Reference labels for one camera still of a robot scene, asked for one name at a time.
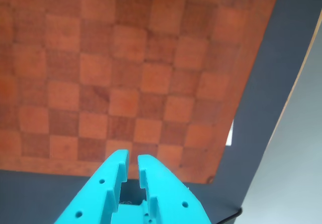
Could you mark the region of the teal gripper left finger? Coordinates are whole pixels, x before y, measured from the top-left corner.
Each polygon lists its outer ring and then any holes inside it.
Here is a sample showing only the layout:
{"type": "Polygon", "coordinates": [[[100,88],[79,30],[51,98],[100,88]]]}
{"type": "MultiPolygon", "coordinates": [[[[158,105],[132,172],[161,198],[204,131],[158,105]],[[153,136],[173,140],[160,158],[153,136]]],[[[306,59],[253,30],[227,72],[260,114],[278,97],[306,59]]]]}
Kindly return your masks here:
{"type": "Polygon", "coordinates": [[[129,151],[112,153],[90,177],[55,223],[110,223],[127,182],[129,151]]]}

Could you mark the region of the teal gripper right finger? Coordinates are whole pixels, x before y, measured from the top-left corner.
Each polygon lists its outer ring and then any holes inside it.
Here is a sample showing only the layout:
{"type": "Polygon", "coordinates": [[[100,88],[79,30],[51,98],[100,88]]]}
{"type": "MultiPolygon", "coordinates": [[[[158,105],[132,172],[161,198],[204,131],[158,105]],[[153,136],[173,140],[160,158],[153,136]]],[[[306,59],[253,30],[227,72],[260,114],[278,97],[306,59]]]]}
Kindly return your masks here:
{"type": "Polygon", "coordinates": [[[138,170],[152,223],[211,223],[201,202],[158,159],[139,155],[138,170]]]}

